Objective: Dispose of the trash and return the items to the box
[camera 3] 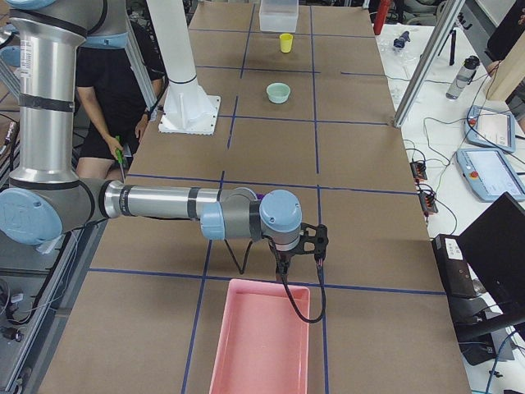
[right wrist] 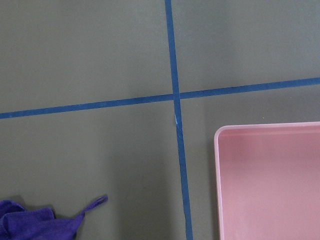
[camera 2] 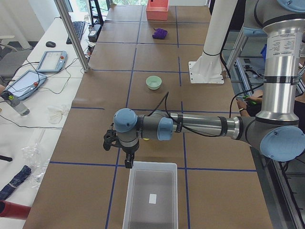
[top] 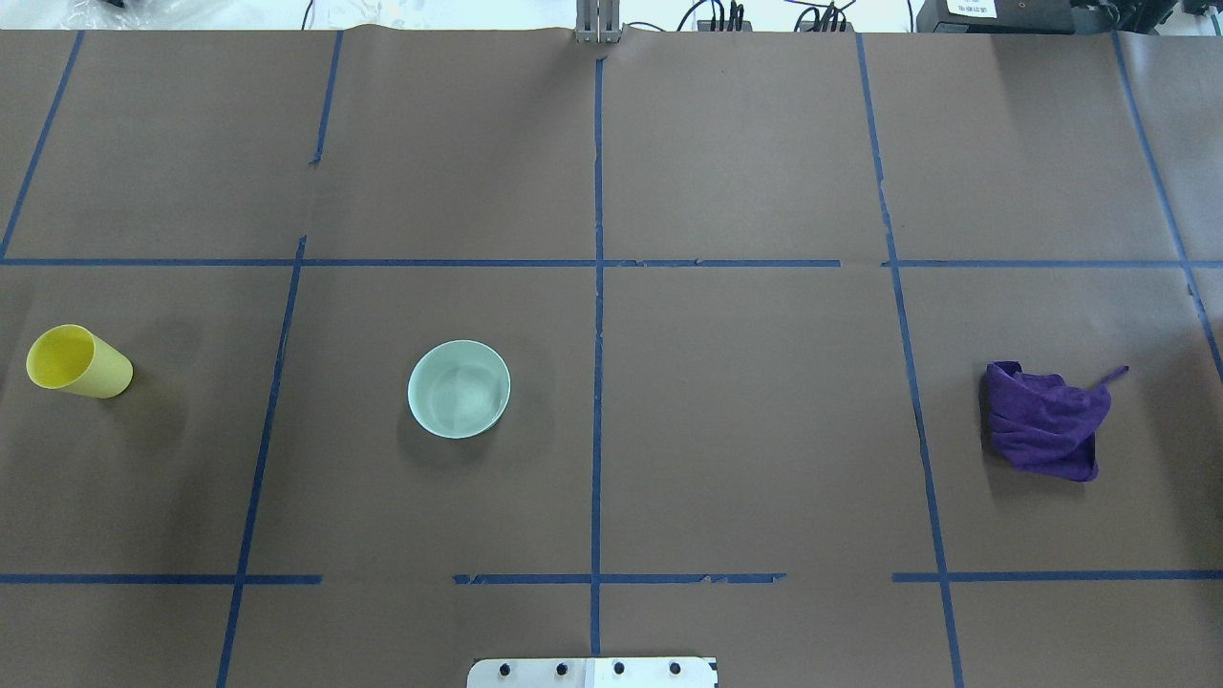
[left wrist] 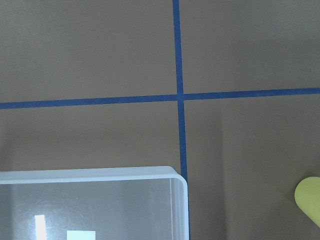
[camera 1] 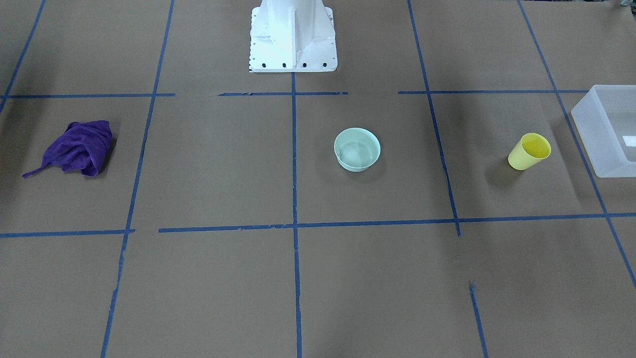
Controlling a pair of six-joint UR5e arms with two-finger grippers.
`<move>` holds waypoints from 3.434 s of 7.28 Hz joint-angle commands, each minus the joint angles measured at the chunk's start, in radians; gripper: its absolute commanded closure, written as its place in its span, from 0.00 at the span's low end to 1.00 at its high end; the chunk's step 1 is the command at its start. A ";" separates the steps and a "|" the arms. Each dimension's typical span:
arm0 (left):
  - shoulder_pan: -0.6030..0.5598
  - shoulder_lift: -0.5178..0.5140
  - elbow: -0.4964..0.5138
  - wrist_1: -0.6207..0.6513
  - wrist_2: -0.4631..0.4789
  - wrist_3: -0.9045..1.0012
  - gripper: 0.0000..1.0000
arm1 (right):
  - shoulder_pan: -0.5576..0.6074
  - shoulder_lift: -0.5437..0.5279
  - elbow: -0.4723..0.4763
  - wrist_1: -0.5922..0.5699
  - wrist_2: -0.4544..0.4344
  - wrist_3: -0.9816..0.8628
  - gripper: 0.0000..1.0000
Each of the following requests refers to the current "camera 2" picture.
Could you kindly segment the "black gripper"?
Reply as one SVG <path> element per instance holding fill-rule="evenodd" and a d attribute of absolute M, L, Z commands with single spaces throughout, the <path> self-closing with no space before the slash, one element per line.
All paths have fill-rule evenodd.
<path fill-rule="evenodd" d="M 138 150 L 138 144 L 131 147 L 123 146 L 122 150 L 126 153 L 125 168 L 131 169 L 133 167 L 134 153 Z"/>

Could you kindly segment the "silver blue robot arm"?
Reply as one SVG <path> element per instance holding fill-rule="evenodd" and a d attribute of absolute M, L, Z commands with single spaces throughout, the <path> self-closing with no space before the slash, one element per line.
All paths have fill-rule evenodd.
<path fill-rule="evenodd" d="M 244 27 L 263 30 L 267 35 L 262 108 L 255 117 L 208 117 L 159 110 L 145 116 L 124 108 L 115 113 L 112 127 L 104 135 L 104 149 L 121 148 L 126 153 L 125 166 L 132 168 L 141 138 L 166 141 L 174 133 L 192 132 L 246 142 L 275 161 L 290 161 L 301 155 L 305 135 L 298 127 L 294 103 L 305 3 L 302 0 L 248 0 Z"/>

